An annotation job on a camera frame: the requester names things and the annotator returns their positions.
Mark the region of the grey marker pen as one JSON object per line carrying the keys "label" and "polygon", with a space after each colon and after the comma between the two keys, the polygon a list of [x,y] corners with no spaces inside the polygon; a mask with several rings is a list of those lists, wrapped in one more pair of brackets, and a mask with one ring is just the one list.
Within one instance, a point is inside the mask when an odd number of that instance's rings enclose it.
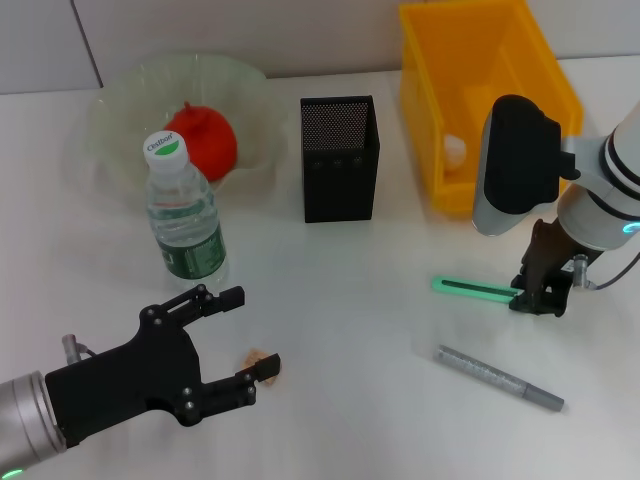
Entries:
{"label": "grey marker pen", "polygon": [[564,407],[562,398],[444,345],[438,346],[434,358],[445,366],[549,411],[561,412]]}

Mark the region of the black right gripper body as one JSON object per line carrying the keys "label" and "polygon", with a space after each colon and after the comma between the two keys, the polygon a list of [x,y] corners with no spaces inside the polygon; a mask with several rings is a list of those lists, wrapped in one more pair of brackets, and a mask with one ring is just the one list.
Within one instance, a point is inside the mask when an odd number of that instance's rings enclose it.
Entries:
{"label": "black right gripper body", "polygon": [[552,290],[573,287],[573,271],[564,270],[576,255],[587,257],[589,264],[602,251],[594,250],[570,237],[558,219],[552,223],[537,220],[532,228],[529,246],[522,258],[523,290]]}

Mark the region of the yellow plastic bin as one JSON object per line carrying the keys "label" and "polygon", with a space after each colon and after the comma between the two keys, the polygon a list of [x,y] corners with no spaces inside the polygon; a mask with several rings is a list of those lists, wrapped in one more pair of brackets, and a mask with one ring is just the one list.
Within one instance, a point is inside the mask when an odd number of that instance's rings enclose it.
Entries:
{"label": "yellow plastic bin", "polygon": [[[584,111],[526,0],[435,0],[402,4],[404,123],[432,209],[471,216],[482,130],[496,99],[517,94],[583,131]],[[466,143],[464,165],[445,170],[443,140]]]}

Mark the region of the small tan eraser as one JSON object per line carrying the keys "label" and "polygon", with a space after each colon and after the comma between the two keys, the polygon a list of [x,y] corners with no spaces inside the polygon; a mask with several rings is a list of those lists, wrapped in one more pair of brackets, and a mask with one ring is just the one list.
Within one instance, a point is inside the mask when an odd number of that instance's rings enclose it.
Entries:
{"label": "small tan eraser", "polygon": [[255,368],[256,380],[259,383],[271,386],[281,372],[281,358],[278,354],[270,354],[252,348],[243,362],[244,369]]}

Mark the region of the mint green utility knife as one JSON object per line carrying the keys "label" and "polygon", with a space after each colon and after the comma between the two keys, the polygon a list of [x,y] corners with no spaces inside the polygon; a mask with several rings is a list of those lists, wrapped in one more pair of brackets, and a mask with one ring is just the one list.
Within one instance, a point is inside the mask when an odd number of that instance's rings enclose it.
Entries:
{"label": "mint green utility knife", "polygon": [[508,304],[521,290],[501,285],[465,280],[450,276],[435,276],[431,281],[434,291],[496,303]]}

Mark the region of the black mesh pen holder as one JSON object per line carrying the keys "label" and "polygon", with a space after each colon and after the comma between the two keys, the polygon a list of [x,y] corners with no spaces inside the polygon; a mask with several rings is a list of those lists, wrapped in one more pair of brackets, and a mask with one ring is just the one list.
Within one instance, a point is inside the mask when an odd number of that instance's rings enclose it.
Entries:
{"label": "black mesh pen holder", "polygon": [[300,110],[305,221],[371,219],[380,151],[373,97],[303,98]]}

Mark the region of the green glass fruit plate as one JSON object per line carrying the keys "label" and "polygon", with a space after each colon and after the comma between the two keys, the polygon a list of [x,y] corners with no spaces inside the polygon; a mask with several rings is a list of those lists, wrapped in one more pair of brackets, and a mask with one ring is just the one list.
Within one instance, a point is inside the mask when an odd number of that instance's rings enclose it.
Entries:
{"label": "green glass fruit plate", "polygon": [[286,112],[266,76],[227,56],[171,53],[113,79],[89,108],[85,150],[106,177],[108,198],[143,207],[143,142],[186,103],[220,113],[238,141],[237,163],[213,182],[215,192],[251,196],[273,185],[276,166],[288,153]]}

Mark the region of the red-orange toy orange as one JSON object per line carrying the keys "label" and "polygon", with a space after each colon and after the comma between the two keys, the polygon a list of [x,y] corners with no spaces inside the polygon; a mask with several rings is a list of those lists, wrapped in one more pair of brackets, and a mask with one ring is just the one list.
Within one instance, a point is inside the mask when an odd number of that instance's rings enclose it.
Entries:
{"label": "red-orange toy orange", "polygon": [[236,165],[238,143],[226,118],[218,111],[184,102],[165,129],[180,134],[191,162],[209,182],[222,180]]}

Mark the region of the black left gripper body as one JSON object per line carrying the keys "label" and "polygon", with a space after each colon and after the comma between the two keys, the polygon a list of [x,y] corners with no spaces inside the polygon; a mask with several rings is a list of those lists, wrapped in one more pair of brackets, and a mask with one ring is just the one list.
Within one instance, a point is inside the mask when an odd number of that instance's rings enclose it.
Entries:
{"label": "black left gripper body", "polygon": [[198,355],[183,323],[161,305],[140,313],[127,343],[45,375],[57,426],[69,448],[148,411],[200,423]]}

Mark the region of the white paper ball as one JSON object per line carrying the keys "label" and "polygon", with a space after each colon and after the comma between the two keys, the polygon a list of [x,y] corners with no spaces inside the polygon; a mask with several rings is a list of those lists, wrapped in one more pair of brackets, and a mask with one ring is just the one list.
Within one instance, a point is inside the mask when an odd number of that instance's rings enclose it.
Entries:
{"label": "white paper ball", "polygon": [[467,156],[466,143],[463,139],[452,135],[446,134],[443,140],[444,154],[445,154],[445,170],[455,171],[461,168]]}

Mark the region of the clear green-label water bottle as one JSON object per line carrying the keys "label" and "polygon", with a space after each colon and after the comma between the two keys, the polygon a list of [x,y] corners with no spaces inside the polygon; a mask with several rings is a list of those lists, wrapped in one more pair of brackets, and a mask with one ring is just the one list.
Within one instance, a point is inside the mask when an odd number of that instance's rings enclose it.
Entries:
{"label": "clear green-label water bottle", "polygon": [[212,187],[177,132],[151,134],[143,154],[149,168],[147,217],[166,269],[186,288],[219,287],[228,256]]}

